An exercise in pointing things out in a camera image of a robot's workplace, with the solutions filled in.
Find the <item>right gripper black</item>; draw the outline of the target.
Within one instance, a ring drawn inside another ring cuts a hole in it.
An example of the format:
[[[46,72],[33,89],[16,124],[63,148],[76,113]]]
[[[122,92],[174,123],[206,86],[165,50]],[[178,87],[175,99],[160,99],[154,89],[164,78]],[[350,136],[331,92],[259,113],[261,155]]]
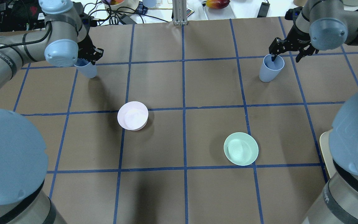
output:
[[[295,24],[293,24],[288,32],[287,38],[282,40],[276,37],[269,46],[269,54],[271,55],[272,62],[276,61],[280,54],[289,51],[299,52],[296,56],[297,63],[306,56],[319,53],[319,50],[312,46],[310,35],[301,31]]]

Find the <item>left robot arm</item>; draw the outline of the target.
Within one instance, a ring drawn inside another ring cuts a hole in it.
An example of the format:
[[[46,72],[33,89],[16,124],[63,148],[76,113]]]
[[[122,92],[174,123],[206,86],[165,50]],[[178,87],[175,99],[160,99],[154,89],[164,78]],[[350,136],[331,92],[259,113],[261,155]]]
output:
[[[90,21],[70,0],[40,0],[45,30],[0,36],[0,89],[25,65],[46,61],[97,75],[103,56],[89,36]],[[43,191],[48,170],[46,143],[16,109],[0,108],[0,224],[65,224]]]

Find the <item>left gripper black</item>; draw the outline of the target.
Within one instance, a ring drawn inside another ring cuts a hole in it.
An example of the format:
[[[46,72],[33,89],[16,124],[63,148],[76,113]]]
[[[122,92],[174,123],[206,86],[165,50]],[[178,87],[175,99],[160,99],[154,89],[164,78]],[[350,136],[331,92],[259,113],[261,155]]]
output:
[[[86,59],[92,65],[95,65],[103,57],[103,54],[104,49],[95,47],[88,34],[78,43],[78,58]]]

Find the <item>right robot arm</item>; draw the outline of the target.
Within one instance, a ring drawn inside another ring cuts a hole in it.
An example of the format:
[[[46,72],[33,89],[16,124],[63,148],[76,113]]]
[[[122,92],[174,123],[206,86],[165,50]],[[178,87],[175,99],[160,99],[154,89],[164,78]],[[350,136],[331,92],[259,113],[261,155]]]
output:
[[[269,62],[280,54],[297,52],[296,62],[319,51],[358,46],[358,9],[345,9],[343,0],[307,0],[288,9],[292,22],[287,36],[270,44]],[[301,224],[358,224],[358,90],[343,102],[320,136],[331,155],[334,170]]]

